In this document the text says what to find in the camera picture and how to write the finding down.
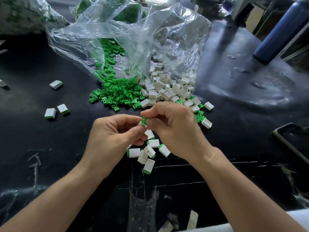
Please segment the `phone screen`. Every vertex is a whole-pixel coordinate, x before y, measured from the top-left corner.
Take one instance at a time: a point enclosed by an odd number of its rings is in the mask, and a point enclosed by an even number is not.
[[[309,159],[309,128],[288,124],[277,130],[291,145]]]

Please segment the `black tabletop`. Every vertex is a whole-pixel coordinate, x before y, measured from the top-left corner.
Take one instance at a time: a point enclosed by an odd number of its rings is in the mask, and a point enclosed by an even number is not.
[[[308,166],[271,131],[309,122],[308,75],[276,58],[264,66],[252,58],[260,41],[229,19],[213,20],[200,60],[194,95],[214,105],[202,127],[210,143],[284,210],[304,207]],[[90,104],[100,84],[61,58],[46,35],[8,37],[0,55],[0,221],[3,223],[68,173],[83,155],[96,118],[115,114]],[[54,80],[63,87],[53,90]],[[44,118],[47,108],[65,104],[70,114]],[[118,113],[136,114],[132,108]],[[87,201],[69,230],[157,231],[169,218],[186,229],[190,211],[197,227],[226,222],[202,177],[184,160],[155,157],[151,175],[126,156]]]

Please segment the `person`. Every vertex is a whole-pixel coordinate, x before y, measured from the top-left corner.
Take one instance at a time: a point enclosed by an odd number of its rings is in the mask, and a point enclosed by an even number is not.
[[[174,155],[202,175],[234,231],[305,232],[206,140],[191,108],[158,102],[141,116]],[[137,126],[140,121],[141,117],[125,114],[95,120],[79,164],[0,227],[0,232],[66,231],[127,147],[144,144],[146,129]]]

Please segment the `person's right hand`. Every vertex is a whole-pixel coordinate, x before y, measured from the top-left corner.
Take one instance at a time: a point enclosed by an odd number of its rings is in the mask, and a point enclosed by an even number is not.
[[[190,107],[157,102],[141,116],[147,118],[147,128],[155,131],[174,155],[190,164],[209,160],[217,152],[206,140]]]

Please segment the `person's left hand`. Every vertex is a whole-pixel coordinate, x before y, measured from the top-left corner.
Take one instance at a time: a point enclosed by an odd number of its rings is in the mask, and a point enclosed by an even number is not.
[[[106,178],[121,160],[130,144],[141,146],[147,140],[141,117],[125,114],[96,119],[79,165],[87,172]]]

